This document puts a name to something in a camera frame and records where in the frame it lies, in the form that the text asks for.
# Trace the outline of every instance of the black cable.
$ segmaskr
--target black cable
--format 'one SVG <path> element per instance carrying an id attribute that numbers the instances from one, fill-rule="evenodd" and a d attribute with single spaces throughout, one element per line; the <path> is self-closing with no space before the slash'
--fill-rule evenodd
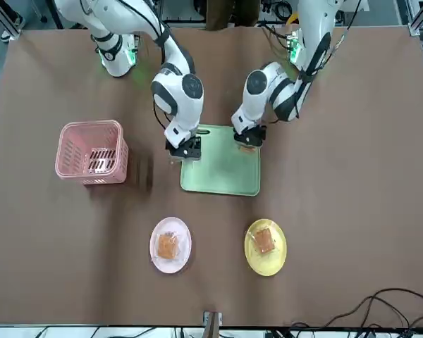
<path id="1" fill-rule="evenodd" d="M 302 326 L 305 326 L 305 327 L 307 327 L 307 328 L 309 328 L 309 327 L 310 327 L 307 323 L 304 323 L 304 322 L 296 322 L 295 324 L 296 324 L 296 325 L 302 325 Z M 300 334 L 301 332 L 302 332 L 302 331 L 299 331 L 299 332 L 298 332 L 298 334 L 296 335 L 296 338 L 298 338 L 298 337 L 299 337 L 299 334 Z M 314 331 L 314 330 L 311 330 L 311 332 L 312 332 L 312 337 L 313 337 L 313 338 L 316 338 L 316 337 L 315 337 L 315 331 Z"/>
<path id="2" fill-rule="evenodd" d="M 401 287 L 390 287 L 387 289 L 381 289 L 377 292 L 375 292 L 373 294 L 373 296 L 377 296 L 378 294 L 383 294 L 384 292 L 392 292 L 392 291 L 396 291 L 396 292 L 406 292 L 408 294 L 413 294 L 421 299 L 423 299 L 423 294 L 420 294 L 419 292 L 410 290 L 410 289 L 404 289 Z M 372 308 L 372 304 L 373 304 L 373 299 L 370 299 L 369 303 L 368 303 L 368 307 L 367 307 L 367 311 L 365 312 L 365 316 L 364 316 L 364 320 L 362 321 L 362 324 L 360 325 L 361 327 L 363 327 L 365 325 L 365 323 L 367 322 L 368 319 L 368 314 L 370 312 L 370 309 Z"/>
<path id="3" fill-rule="evenodd" d="M 155 7 L 154 7 L 152 10 L 154 11 L 155 16 L 156 16 L 156 17 L 157 17 L 157 19 L 158 19 L 158 26 L 159 26 L 159 29 L 160 29 L 160 35 L 161 35 L 161 18 L 159 17 L 159 15 L 158 15 L 157 11 L 155 10 Z M 164 63 L 164 61 L 166 61 L 166 52 L 165 52 L 165 50 L 164 50 L 164 44 L 163 44 L 163 46 L 161 46 L 161 64 L 163 64 L 163 63 Z"/>
<path id="4" fill-rule="evenodd" d="M 150 27 L 152 27 L 152 29 L 155 32 L 155 35 L 157 37 L 160 37 L 161 35 L 161 30 L 160 32 L 157 32 L 157 30 L 155 29 L 155 26 L 150 22 L 150 20 L 148 18 L 146 18 L 143 14 L 141 14 L 141 12 L 139 12 L 135 7 L 127 4 L 124 0 L 117 0 L 121 5 L 127 7 L 128 9 L 132 10 L 133 12 L 137 13 L 141 18 L 143 18 L 149 25 Z"/>
<path id="5" fill-rule="evenodd" d="M 362 307 L 362 305 L 366 301 L 368 301 L 369 299 L 376 299 L 378 301 L 381 301 L 381 302 L 385 303 L 386 305 L 388 305 L 389 307 L 391 307 L 392 309 L 394 309 L 395 311 L 398 311 L 399 312 L 399 310 L 397 308 L 394 308 L 391 304 L 387 303 L 383 299 L 380 299 L 379 297 L 376 297 L 376 296 L 368 296 L 368 297 L 363 298 L 363 300 L 354 309 L 352 309 L 351 311 L 349 311 L 347 313 L 342 313 L 340 315 L 336 315 L 335 317 L 333 317 L 332 319 L 330 319 L 330 321 L 328 321 L 325 325 L 323 325 L 321 327 L 318 327 L 318 328 L 315 328 L 315 331 L 325 329 L 326 327 L 328 327 L 330 324 L 332 324 L 336 320 L 341 319 L 341 318 L 344 318 L 344 317 L 348 317 L 349 315 L 352 315 L 352 314 L 356 313 Z"/>
<path id="6" fill-rule="evenodd" d="M 163 128 L 163 130 L 166 130 L 166 127 L 163 125 L 163 123 L 161 123 L 160 119 L 158 118 L 157 111 L 155 110 L 155 100 L 154 100 L 154 115 L 158 123 L 160 124 L 160 126 Z"/>
<path id="7" fill-rule="evenodd" d="M 143 331 L 143 332 L 141 332 L 141 333 L 137 334 L 136 336 L 131 336 L 131 337 L 125 337 L 125 336 L 112 336 L 112 337 L 109 337 L 109 338 L 138 338 L 138 337 L 141 337 L 142 335 L 144 335 L 144 334 L 148 333 L 149 331 L 153 331 L 153 330 L 155 330 L 155 329 L 156 329 L 156 327 L 151 327 L 150 329 L 147 329 L 147 330 L 145 330 L 145 331 Z"/>
<path id="8" fill-rule="evenodd" d="M 354 15 L 351 18 L 350 23 L 348 24 L 348 26 L 346 27 L 346 32 L 344 32 L 343 34 L 345 35 L 346 33 L 348 33 L 348 31 L 350 30 L 351 26 L 353 26 L 353 22 L 354 19 L 357 15 L 357 13 L 359 12 L 359 7 L 360 7 L 360 3 L 362 2 L 362 0 L 359 0 L 359 2 L 357 2 L 357 6 L 355 7 L 355 12 Z M 323 69 L 324 66 L 329 62 L 329 60 L 331 60 L 332 55 L 336 52 L 336 49 L 334 49 L 329 56 L 327 57 L 327 59 L 322 63 L 322 65 L 319 67 L 319 69 Z"/>
<path id="9" fill-rule="evenodd" d="M 78 0 L 79 2 L 80 2 L 80 6 L 82 6 L 82 11 L 83 11 L 83 14 L 85 14 L 85 15 L 89 15 L 88 13 L 87 13 L 87 11 L 85 10 L 85 7 L 83 6 L 83 2 L 82 2 L 82 0 Z"/>
<path id="10" fill-rule="evenodd" d="M 282 43 L 282 41 L 281 41 L 281 38 L 280 37 L 278 37 L 277 35 L 276 35 L 276 39 L 277 39 L 277 42 L 283 47 L 283 48 L 285 48 L 285 49 L 287 49 L 287 46 L 285 45 L 285 44 L 283 44 Z"/>
<path id="11" fill-rule="evenodd" d="M 379 329 L 383 329 L 383 327 L 382 326 L 380 326 L 379 324 L 376 324 L 376 323 L 371 323 L 370 325 L 368 325 L 368 327 L 377 327 L 377 328 L 379 328 Z M 390 338 L 392 338 L 392 334 L 390 333 L 390 332 L 387 332 L 388 333 L 388 335 L 390 336 Z"/>
<path id="12" fill-rule="evenodd" d="M 168 114 L 166 114 L 165 112 L 163 112 L 164 117 L 169 121 L 169 123 L 171 123 L 171 119 L 168 117 Z"/>
<path id="13" fill-rule="evenodd" d="M 418 324 L 419 322 L 421 322 L 423 320 L 423 316 L 418 317 L 417 319 L 415 319 L 412 324 L 410 324 L 410 328 L 414 328 L 416 324 Z"/>
<path id="14" fill-rule="evenodd" d="M 289 15 L 284 15 L 284 14 L 281 14 L 281 11 L 280 11 L 280 8 L 281 7 L 284 7 L 284 8 L 287 8 L 287 11 L 288 12 L 290 12 L 290 14 Z M 291 8 L 291 5 L 287 2 L 287 1 L 285 1 L 285 0 L 282 0 L 282 1 L 277 1 L 276 2 L 276 5 L 274 6 L 274 10 L 273 10 L 273 12 L 274 12 L 274 15 L 280 20 L 280 21 L 282 21 L 282 22 L 284 22 L 284 23 L 286 23 L 287 21 L 288 21 L 288 19 L 292 16 L 292 14 L 293 14 L 293 9 Z"/>
<path id="15" fill-rule="evenodd" d="M 49 327 L 50 326 L 46 326 L 44 329 L 42 329 L 41 331 L 39 331 L 39 333 L 36 334 L 36 337 L 35 338 L 40 338 L 42 336 L 42 334 L 49 329 Z"/>
<path id="16" fill-rule="evenodd" d="M 266 28 L 268 31 L 270 31 L 272 34 L 276 35 L 277 37 L 287 40 L 287 37 L 285 35 L 279 34 L 276 32 L 276 30 L 273 30 L 271 27 L 269 27 L 266 21 L 262 21 L 258 27 Z"/>
<path id="17" fill-rule="evenodd" d="M 359 7 L 360 7 L 360 3 L 362 2 L 362 0 L 359 0 L 359 2 L 357 3 L 357 6 L 355 7 L 355 12 L 354 15 L 351 18 L 350 23 L 348 24 L 348 27 L 346 28 L 346 30 L 349 30 L 351 28 L 351 26 L 353 25 L 355 16 L 357 15 L 357 12 L 359 11 Z"/>
<path id="18" fill-rule="evenodd" d="M 92 336 L 90 338 L 93 338 L 93 336 L 96 335 L 96 333 L 97 333 L 97 331 L 99 331 L 99 329 L 100 329 L 100 326 L 96 328 L 96 330 L 92 333 Z"/>

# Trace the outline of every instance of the yellow plate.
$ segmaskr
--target yellow plate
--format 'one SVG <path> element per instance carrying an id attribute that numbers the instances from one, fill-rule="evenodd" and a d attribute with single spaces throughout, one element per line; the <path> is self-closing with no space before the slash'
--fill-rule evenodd
<path id="1" fill-rule="evenodd" d="M 274 241 L 274 250 L 261 254 L 251 236 L 269 228 Z M 287 258 L 287 241 L 282 229 L 272 220 L 257 220 L 247 230 L 245 236 L 245 255 L 250 267 L 259 275 L 272 276 L 279 272 Z"/>

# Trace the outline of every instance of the green led light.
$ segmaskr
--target green led light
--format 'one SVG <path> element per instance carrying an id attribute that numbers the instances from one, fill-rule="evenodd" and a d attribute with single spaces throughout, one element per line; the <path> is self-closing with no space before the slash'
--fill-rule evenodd
<path id="1" fill-rule="evenodd" d="M 129 64 L 135 65 L 135 63 L 136 63 L 136 53 L 134 51 L 126 50 L 125 54 L 127 56 Z"/>
<path id="2" fill-rule="evenodd" d="M 298 61 L 299 52 L 301 50 L 301 46 L 298 44 L 292 51 L 290 55 L 290 61 L 292 63 L 296 63 Z"/>

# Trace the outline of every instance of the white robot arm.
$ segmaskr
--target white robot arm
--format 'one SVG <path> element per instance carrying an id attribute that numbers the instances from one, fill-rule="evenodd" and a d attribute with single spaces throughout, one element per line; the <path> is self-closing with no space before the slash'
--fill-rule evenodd
<path id="1" fill-rule="evenodd" d="M 300 41 L 305 57 L 296 81 L 288 78 L 277 62 L 254 70 L 246 79 L 243 103 L 232 115 L 234 139 L 247 146 L 261 146 L 266 127 L 261 125 L 269 101 L 281 121 L 299 118 L 302 103 L 331 45 L 335 16 L 344 0 L 300 0 L 298 18 L 302 30 Z"/>
<path id="2" fill-rule="evenodd" d="M 195 136 L 204 104 L 204 89 L 190 54 L 158 18 L 151 0 L 55 0 L 59 12 L 92 33 L 102 64 L 110 75 L 125 75 L 135 65 L 134 33 L 145 32 L 162 49 L 165 62 L 152 80 L 157 106 L 173 116 L 165 129 L 172 156 L 200 157 Z"/>

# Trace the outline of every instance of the plastic basket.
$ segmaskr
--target plastic basket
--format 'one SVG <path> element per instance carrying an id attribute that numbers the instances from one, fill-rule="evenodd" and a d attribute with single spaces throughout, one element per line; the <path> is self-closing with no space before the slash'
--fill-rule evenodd
<path id="1" fill-rule="evenodd" d="M 62 180 L 122 183 L 127 162 L 123 129 L 115 120 L 69 123 L 61 131 L 55 171 Z"/>

